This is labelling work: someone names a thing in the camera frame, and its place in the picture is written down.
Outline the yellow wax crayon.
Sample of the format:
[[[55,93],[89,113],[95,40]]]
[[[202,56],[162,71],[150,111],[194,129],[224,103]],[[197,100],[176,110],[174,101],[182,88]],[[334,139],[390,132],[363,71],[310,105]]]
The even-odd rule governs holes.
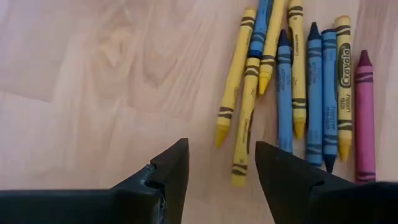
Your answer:
[[[260,62],[258,84],[260,95],[265,93],[273,73],[277,44],[284,16],[285,2],[286,0],[274,0],[273,2],[272,13],[269,19],[269,27],[266,34],[266,42]]]
[[[257,10],[254,7],[247,7],[244,10],[240,22],[234,54],[229,67],[220,108],[218,110],[215,131],[216,147],[222,146],[231,127],[231,120],[234,113],[237,93],[241,85],[244,65],[248,53],[250,39],[254,30],[256,15]]]
[[[302,0],[289,0],[287,17],[292,46],[292,108],[294,131],[297,139],[303,139],[307,120],[307,98]]]
[[[338,150],[347,161],[353,146],[353,106],[351,83],[351,19],[344,15],[335,19],[336,74],[338,85]]]
[[[244,71],[244,86],[231,171],[232,184],[237,187],[243,187],[246,184],[251,120],[257,95],[259,64],[259,58],[249,57]]]

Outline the magenta wax crayon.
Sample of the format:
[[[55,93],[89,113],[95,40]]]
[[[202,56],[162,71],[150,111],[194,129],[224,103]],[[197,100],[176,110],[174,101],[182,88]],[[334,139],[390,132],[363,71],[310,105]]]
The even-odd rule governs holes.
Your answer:
[[[362,50],[354,76],[356,182],[359,184],[367,184],[376,180],[373,71],[368,51]]]

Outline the blue wax crayon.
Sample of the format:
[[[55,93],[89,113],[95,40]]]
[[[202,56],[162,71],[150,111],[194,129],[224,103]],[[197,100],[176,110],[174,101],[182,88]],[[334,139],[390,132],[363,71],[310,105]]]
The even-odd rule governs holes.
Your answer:
[[[321,37],[323,51],[323,160],[326,171],[332,173],[338,155],[336,31],[326,29],[321,33]]]
[[[293,153],[292,56],[285,29],[277,47],[277,107],[279,149]]]
[[[313,166],[322,165],[322,38],[316,22],[307,39],[308,131],[306,160]]]
[[[252,34],[248,50],[248,57],[262,57],[273,2],[274,0],[259,0],[254,32]]]

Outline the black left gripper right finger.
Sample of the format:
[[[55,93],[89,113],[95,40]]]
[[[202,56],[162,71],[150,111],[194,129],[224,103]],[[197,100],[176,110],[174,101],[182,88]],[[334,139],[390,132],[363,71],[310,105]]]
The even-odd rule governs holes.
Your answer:
[[[354,184],[264,141],[255,162],[275,224],[398,224],[398,182]]]

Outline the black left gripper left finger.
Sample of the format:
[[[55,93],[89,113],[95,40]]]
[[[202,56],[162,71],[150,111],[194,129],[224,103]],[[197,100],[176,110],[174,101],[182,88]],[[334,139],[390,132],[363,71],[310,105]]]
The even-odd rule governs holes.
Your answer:
[[[110,189],[0,190],[0,224],[181,224],[187,138]]]

